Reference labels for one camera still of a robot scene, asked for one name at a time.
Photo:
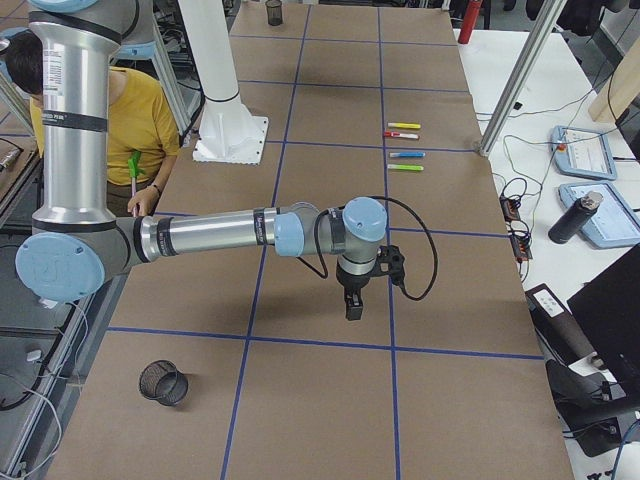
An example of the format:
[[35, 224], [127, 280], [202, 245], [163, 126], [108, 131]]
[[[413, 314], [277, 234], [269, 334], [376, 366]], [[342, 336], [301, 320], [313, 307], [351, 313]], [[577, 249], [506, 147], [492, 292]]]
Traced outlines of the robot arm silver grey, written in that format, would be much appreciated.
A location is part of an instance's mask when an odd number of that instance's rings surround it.
[[96, 292], [112, 277], [161, 257], [271, 245], [281, 256], [333, 254], [346, 316], [380, 274], [387, 212], [369, 197], [321, 212], [299, 202], [187, 218], [116, 217], [106, 205], [109, 62], [150, 35], [147, 1], [35, 1], [30, 29], [43, 45], [44, 202], [15, 257], [36, 295], [58, 302]]

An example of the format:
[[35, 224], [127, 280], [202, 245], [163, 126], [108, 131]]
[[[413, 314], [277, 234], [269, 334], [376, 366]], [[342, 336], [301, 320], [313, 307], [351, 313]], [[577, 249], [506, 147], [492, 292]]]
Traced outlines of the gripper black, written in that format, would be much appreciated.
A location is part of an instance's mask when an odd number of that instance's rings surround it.
[[356, 275], [346, 271], [341, 265], [338, 265], [336, 278], [343, 287], [345, 318], [348, 321], [360, 320], [363, 313], [362, 290], [369, 283], [371, 275], [369, 273]]

